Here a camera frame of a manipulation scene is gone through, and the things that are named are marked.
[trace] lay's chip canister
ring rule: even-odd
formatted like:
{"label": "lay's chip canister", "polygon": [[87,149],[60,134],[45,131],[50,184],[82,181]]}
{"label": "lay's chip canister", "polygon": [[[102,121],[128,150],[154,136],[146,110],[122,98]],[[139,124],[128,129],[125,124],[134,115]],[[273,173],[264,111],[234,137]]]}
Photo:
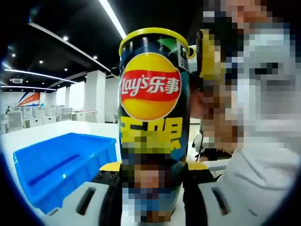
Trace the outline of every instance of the lay's chip canister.
{"label": "lay's chip canister", "polygon": [[189,137],[188,51],[163,28],[132,32],[119,48],[123,204],[135,221],[170,221],[175,209]]}

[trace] pixelated area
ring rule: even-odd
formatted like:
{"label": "pixelated area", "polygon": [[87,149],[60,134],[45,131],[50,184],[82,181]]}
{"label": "pixelated area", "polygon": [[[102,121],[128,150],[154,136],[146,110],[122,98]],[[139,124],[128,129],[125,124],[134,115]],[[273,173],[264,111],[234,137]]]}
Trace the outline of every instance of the pixelated area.
{"label": "pixelated area", "polygon": [[129,221],[170,221],[171,133],[127,130],[122,141],[122,201]]}
{"label": "pixelated area", "polygon": [[[215,72],[205,74],[203,81],[204,147],[243,148],[250,137],[266,142],[276,137],[287,146],[300,135],[301,119],[300,78],[295,76],[300,66],[294,36],[286,29],[289,25],[272,17],[265,4],[256,0],[204,4],[204,23],[212,30],[214,23],[226,17],[238,32],[233,37],[225,30],[228,36],[223,43],[216,30],[214,37],[209,34]],[[224,52],[227,48],[218,49],[225,43],[233,44],[231,54]]]}

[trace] ceiling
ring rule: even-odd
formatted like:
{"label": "ceiling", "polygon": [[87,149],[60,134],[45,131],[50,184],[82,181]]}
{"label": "ceiling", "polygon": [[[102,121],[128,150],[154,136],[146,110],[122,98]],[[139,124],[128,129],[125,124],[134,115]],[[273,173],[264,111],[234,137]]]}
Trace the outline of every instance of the ceiling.
{"label": "ceiling", "polygon": [[[126,34],[144,27],[163,27],[178,32],[190,45],[195,43],[196,30],[202,18],[200,0],[188,0],[185,4],[176,4],[174,0],[108,2]],[[85,73],[82,72],[100,70],[109,78],[111,72],[106,68],[119,66],[118,48],[122,38],[99,0],[40,1],[31,9],[29,22],[41,26],[43,31],[28,24],[18,32],[2,62],[2,84],[15,85],[10,81],[12,78],[22,78],[22,86],[29,87],[57,89],[71,84],[37,75],[4,71],[8,68],[65,79],[81,73],[79,77],[71,79],[79,82],[85,80]],[[67,36],[70,44],[91,57],[97,56],[97,60],[45,31],[59,37]],[[1,88],[1,91],[10,90],[21,91],[20,88]]]}

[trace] white shirt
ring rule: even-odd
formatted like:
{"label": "white shirt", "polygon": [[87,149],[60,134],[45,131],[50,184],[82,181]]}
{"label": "white shirt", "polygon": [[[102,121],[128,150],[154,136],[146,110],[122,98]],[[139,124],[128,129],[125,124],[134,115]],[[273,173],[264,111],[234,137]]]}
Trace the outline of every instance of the white shirt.
{"label": "white shirt", "polygon": [[[300,168],[301,74],[283,29],[259,29],[234,60],[241,62],[236,104],[244,148],[234,152],[221,180],[245,197],[253,213],[266,218]],[[278,69],[255,75],[254,68],[266,68],[266,63],[278,63]]]}

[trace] white desk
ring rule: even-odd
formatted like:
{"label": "white desk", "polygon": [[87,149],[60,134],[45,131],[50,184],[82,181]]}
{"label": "white desk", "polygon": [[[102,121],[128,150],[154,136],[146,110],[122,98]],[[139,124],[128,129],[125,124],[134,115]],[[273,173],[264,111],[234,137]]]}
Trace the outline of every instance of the white desk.
{"label": "white desk", "polygon": [[71,119],[73,121],[86,121],[86,114],[96,114],[95,111],[74,111],[72,112]]}
{"label": "white desk", "polygon": [[[25,198],[29,206],[39,217],[43,216],[44,214],[42,213],[42,211],[40,211],[37,208],[34,208],[29,203],[18,181],[15,165],[13,162],[13,152],[21,148],[33,145],[37,142],[51,139],[70,132],[85,133],[85,134],[91,134],[96,136],[115,138],[117,160],[118,161],[121,160],[118,124],[90,123],[90,122],[82,122],[82,121],[60,121],[48,125],[10,132],[1,136],[4,155],[8,163],[9,170],[12,174],[12,177],[19,191],[21,192],[21,194],[23,195],[23,197]],[[128,223],[129,222],[128,215],[129,215],[128,212],[126,211],[123,212],[121,225],[139,225],[137,222]],[[178,202],[176,204],[176,209],[172,215],[171,222],[166,222],[165,225],[179,225],[179,226],[185,225],[183,189],[180,190]]]}

